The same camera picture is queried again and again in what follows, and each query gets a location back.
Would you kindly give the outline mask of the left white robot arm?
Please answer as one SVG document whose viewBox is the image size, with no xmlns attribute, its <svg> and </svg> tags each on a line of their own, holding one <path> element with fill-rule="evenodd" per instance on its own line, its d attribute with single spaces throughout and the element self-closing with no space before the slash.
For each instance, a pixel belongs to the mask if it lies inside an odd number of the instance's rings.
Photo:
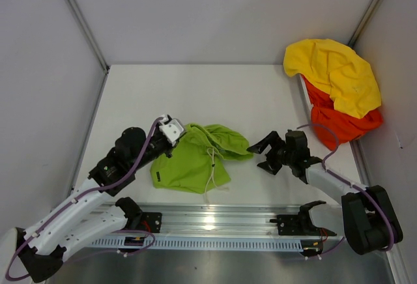
<svg viewBox="0 0 417 284">
<path fill-rule="evenodd" d="M 35 283 L 47 280 L 73 254 L 108 233 L 145 230 L 143 212 L 129 197 L 93 220 L 83 221 L 83 217 L 133 182 L 138 169 L 163 154 L 170 156 L 183 134 L 184 127 L 175 120 L 156 121 L 149 133 L 137 127 L 126 129 L 72 195 L 37 224 L 17 230 L 15 255 L 28 277 Z"/>
</svg>

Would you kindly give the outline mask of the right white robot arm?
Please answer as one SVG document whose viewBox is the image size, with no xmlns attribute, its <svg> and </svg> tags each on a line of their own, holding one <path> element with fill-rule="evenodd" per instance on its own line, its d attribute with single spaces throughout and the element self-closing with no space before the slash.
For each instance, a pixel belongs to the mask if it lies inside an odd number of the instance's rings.
<svg viewBox="0 0 417 284">
<path fill-rule="evenodd" d="M 403 240 L 403 231 L 387 191 L 379 185 L 351 182 L 325 166 L 325 160 L 312 156 L 303 131 L 288 130 L 284 138 L 270 132 L 248 152 L 265 154 L 257 166 L 271 175 L 287 166 L 294 177 L 313 186 L 341 206 L 343 235 L 359 255 L 390 251 Z"/>
</svg>

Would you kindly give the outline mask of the lime green shorts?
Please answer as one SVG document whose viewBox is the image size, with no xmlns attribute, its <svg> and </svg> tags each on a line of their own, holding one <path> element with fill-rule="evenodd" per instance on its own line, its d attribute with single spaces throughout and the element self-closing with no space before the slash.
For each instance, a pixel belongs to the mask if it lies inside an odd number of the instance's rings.
<svg viewBox="0 0 417 284">
<path fill-rule="evenodd" d="M 221 124 L 190 123 L 174 148 L 172 157 L 153 161 L 150 172 L 155 188 L 206 194 L 231 181 L 224 161 L 245 162 L 253 158 L 248 140 Z"/>
</svg>

